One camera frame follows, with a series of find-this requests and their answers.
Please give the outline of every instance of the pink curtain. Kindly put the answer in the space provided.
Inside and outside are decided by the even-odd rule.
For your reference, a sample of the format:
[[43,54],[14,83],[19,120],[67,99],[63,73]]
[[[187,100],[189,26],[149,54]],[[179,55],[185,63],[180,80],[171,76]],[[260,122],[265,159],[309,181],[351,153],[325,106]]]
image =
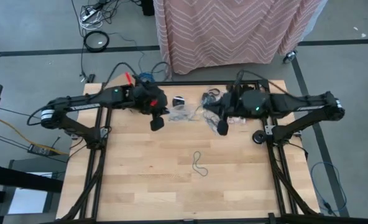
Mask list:
[[164,61],[199,67],[270,63],[293,50],[321,0],[154,0]]

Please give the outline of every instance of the floor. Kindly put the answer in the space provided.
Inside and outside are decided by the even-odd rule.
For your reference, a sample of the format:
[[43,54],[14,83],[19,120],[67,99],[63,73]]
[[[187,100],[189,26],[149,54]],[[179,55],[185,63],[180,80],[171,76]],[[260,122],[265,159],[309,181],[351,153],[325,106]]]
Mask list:
[[[74,2],[77,9],[87,4],[87,0]],[[137,45],[158,44],[154,18],[142,16],[141,8],[131,2],[122,3],[113,23],[104,24],[103,30],[119,32],[127,39],[134,39]],[[368,39],[368,0],[329,0],[313,32],[305,38],[354,39]],[[134,44],[122,40],[118,35],[111,35],[109,46]],[[0,52],[22,55],[22,51],[56,49],[81,49],[81,37],[69,1],[0,0]],[[282,64],[282,57],[277,55],[269,65],[202,68],[189,75],[175,77],[175,81],[231,80],[239,69],[246,68],[268,79],[284,79],[288,90],[294,95],[304,94],[305,90],[304,86],[299,86],[299,73],[304,78],[309,94],[332,91],[341,100],[346,115],[340,122],[322,122],[321,130],[330,158],[340,171],[349,216],[368,218],[368,44],[301,46],[297,50],[300,71],[295,71],[290,64]],[[161,61],[158,50],[144,53],[145,57],[141,62],[143,70],[150,70],[155,63]],[[141,53],[136,51],[84,54],[83,66],[87,74],[97,75],[96,82],[103,82],[117,62],[125,61],[139,71],[137,63],[140,57]],[[31,113],[58,96],[80,95],[84,84],[80,82],[79,74],[80,54],[0,57],[0,84],[4,87],[0,107]],[[163,74],[155,78],[162,80]],[[24,135],[41,144],[51,145],[61,136],[56,147],[68,152],[71,141],[63,132],[50,131],[39,126],[29,127],[25,116],[6,111],[0,110],[0,118],[8,120]],[[308,128],[303,132],[303,146],[310,153],[310,168],[316,162],[322,161],[320,148],[323,146],[320,137],[317,140],[315,132],[318,132],[315,128]],[[0,134],[25,144],[1,123]],[[34,167],[39,172],[60,171],[65,168],[64,163],[46,163],[44,158],[40,159],[0,141],[0,166],[8,167],[12,159],[17,162],[16,169],[24,171],[33,170]],[[335,199],[339,203],[341,197],[333,196],[323,166],[315,169],[314,178],[318,190],[336,208]],[[57,203],[54,203],[50,213],[7,216],[3,223],[51,221],[55,209]]]

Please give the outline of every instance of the chevron pattern cloth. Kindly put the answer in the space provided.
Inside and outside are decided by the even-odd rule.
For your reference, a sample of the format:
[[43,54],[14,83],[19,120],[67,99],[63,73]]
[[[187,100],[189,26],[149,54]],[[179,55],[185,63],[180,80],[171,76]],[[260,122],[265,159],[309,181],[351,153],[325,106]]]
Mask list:
[[173,71],[270,63],[293,50],[321,0],[154,0],[162,58]]

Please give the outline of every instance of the white cable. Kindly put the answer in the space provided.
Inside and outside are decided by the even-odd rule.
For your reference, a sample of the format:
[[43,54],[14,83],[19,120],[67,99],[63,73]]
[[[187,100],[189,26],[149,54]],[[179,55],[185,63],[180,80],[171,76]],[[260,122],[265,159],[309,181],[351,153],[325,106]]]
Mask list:
[[103,22],[101,21],[101,18],[103,17],[101,11],[97,12],[97,15],[92,16],[93,20],[91,21],[82,21],[82,17],[85,14],[86,10],[82,10],[80,12],[80,16],[78,18],[80,27],[84,28],[85,30],[96,30],[103,26]]

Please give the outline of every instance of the black metal frame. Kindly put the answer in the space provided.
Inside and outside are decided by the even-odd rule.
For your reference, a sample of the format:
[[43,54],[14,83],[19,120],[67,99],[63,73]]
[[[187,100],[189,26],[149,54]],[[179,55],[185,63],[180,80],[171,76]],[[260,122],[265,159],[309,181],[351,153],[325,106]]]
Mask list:
[[[269,92],[269,84],[266,80],[244,80],[242,81],[243,84],[248,85],[254,85],[256,89],[260,89],[261,87],[264,88],[265,91]],[[197,81],[197,82],[157,82],[158,86],[186,86],[186,85],[227,85],[232,83],[232,81]],[[98,109],[97,117],[96,117],[96,127],[100,126],[101,123],[101,117],[102,117],[102,108]],[[106,115],[106,122],[105,126],[109,126],[111,123],[111,116],[112,116],[112,110],[108,109],[107,115]],[[273,119],[273,124],[277,124],[277,120]],[[262,119],[263,126],[268,124],[267,119]],[[275,155],[274,155],[274,146],[271,144],[267,145],[269,150],[269,157],[270,157],[270,163],[272,165],[273,162],[276,163]],[[284,177],[289,181],[290,183],[290,176],[288,172],[287,162],[285,153],[283,152],[283,148],[278,148],[280,160],[282,163],[283,168],[283,174]],[[105,156],[100,155],[100,160],[105,159]],[[93,173],[93,167],[94,167],[94,160],[95,160],[95,151],[90,152],[89,162],[88,162],[88,168],[86,173],[86,180],[85,180],[85,186],[88,184],[88,182],[91,179],[92,173]],[[91,218],[97,219],[98,214],[98,204],[99,204],[99,196],[101,193],[101,183],[102,183],[102,176],[103,176],[103,169],[101,169],[101,178],[98,180],[96,184],[96,190],[94,194],[94,200],[93,200],[93,207],[91,210]],[[280,185],[280,179],[275,173],[273,172],[273,180],[274,180],[274,186],[275,186],[275,192],[277,194],[277,202],[279,207],[279,212],[281,215],[286,214],[285,204],[283,200],[283,194],[282,194],[282,188]],[[290,206],[292,213],[297,214],[297,206],[292,198],[292,196],[289,194],[289,200],[290,200]],[[80,218],[85,218],[87,209],[87,199],[85,204],[82,206],[80,210]],[[185,221],[186,223],[266,223],[271,221],[271,218],[274,217],[273,214],[268,214],[269,218],[263,217],[263,218],[233,218],[233,219],[212,219],[212,220],[192,220],[192,221]],[[97,223],[182,223],[183,220],[153,220],[153,221],[111,221],[111,222],[97,222]]]

